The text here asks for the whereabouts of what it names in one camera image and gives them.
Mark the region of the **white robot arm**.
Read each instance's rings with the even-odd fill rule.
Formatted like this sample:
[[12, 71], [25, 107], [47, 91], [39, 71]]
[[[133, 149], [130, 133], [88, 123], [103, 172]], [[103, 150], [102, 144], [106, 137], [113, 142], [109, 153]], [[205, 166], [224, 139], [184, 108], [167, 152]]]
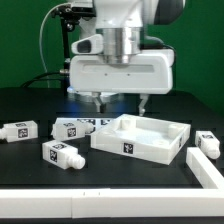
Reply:
[[72, 6], [90, 8], [84, 34], [71, 46], [70, 86], [89, 93], [103, 110], [103, 93], [134, 93], [141, 99], [139, 113], [151, 94], [166, 94], [173, 86], [172, 49], [143, 50], [140, 34], [147, 25], [176, 20], [186, 0], [76, 0]]

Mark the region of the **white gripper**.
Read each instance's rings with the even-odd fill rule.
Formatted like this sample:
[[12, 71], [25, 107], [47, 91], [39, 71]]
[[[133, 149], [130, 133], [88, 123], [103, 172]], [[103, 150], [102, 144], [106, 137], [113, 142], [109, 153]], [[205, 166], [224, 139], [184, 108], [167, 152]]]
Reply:
[[[100, 55], [75, 56], [70, 64], [70, 85], [80, 92], [138, 93], [139, 115], [145, 113], [148, 94], [166, 94], [173, 86], [171, 49], [145, 50], [128, 64], [107, 64]], [[100, 93], [93, 93], [98, 112], [106, 110]]]

